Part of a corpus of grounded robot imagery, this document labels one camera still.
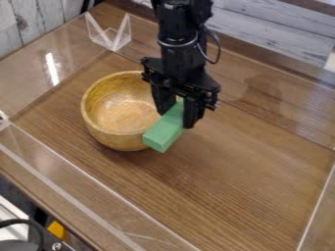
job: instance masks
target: green block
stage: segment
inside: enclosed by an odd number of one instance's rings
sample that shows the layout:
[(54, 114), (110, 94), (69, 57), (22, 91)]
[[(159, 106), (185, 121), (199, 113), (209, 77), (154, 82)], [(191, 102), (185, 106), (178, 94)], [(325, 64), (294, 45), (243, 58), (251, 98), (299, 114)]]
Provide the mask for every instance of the green block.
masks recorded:
[(145, 143), (166, 153), (183, 134), (183, 99), (179, 99), (161, 120), (143, 135)]

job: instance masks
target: white wooden wall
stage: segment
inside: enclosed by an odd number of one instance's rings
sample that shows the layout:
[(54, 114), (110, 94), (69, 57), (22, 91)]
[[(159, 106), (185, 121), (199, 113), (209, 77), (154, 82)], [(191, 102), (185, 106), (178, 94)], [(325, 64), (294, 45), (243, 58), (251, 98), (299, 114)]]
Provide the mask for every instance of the white wooden wall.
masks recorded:
[(85, 0), (0, 0), (0, 57), (81, 15)]
[[(151, 6), (150, 0), (133, 1)], [(278, 0), (215, 0), (214, 14), (213, 30), (325, 67), (335, 45), (335, 17)]]

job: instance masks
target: wooden bowl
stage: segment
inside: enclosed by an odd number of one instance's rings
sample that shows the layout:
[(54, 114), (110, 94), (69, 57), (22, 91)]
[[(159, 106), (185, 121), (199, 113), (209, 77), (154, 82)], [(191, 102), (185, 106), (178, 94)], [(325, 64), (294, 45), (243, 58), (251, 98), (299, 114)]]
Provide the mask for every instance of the wooden bowl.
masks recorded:
[(151, 85), (142, 72), (123, 72), (101, 79), (82, 100), (82, 114), (91, 135), (121, 151), (143, 150), (143, 133), (158, 121)]

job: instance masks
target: bowl rim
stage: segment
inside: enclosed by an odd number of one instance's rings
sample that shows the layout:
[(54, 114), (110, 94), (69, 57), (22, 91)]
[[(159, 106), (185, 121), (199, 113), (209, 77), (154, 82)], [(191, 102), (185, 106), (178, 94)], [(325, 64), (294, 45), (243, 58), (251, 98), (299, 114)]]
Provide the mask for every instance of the bowl rim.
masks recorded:
[(113, 130), (109, 130), (109, 129), (103, 129), (98, 126), (98, 124), (93, 121), (90, 115), (89, 115), (89, 112), (87, 112), (87, 99), (89, 99), (89, 96), (90, 96), (90, 93), (91, 91), (94, 90), (94, 88), (109, 78), (111, 77), (115, 77), (115, 76), (119, 76), (119, 75), (125, 75), (125, 74), (129, 74), (129, 75), (141, 75), (143, 71), (125, 71), (125, 72), (119, 72), (119, 73), (115, 73), (115, 74), (111, 74), (111, 75), (107, 75), (105, 77), (102, 77), (93, 85), (91, 87), (89, 88), (89, 90), (86, 91), (85, 95), (83, 95), (83, 98), (82, 98), (82, 105), (81, 105), (81, 110), (82, 110), (82, 115), (85, 117), (85, 121), (87, 124), (90, 124), (91, 127), (95, 128), (95, 130), (106, 133), (106, 134), (113, 134), (113, 135), (117, 135), (117, 136), (135, 136), (135, 135), (141, 135), (143, 134), (147, 130), (146, 129), (138, 129), (138, 130), (134, 130), (134, 131), (130, 131), (127, 133), (121, 133), (121, 132), (117, 132), (117, 131), (113, 131)]

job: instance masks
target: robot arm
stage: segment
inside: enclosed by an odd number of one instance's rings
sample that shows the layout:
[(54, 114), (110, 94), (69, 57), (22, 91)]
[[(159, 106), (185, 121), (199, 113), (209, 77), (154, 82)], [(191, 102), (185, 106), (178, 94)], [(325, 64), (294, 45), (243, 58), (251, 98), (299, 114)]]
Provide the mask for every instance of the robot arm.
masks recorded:
[[(213, 17), (211, 0), (153, 0), (159, 19), (162, 58), (143, 58), (143, 77), (153, 85), (159, 113), (163, 115), (185, 99), (183, 127), (193, 128), (203, 118), (206, 109), (218, 107), (221, 85), (206, 72), (206, 63), (221, 58), (218, 36), (205, 26)], [(207, 35), (219, 45), (215, 61), (207, 57)]]

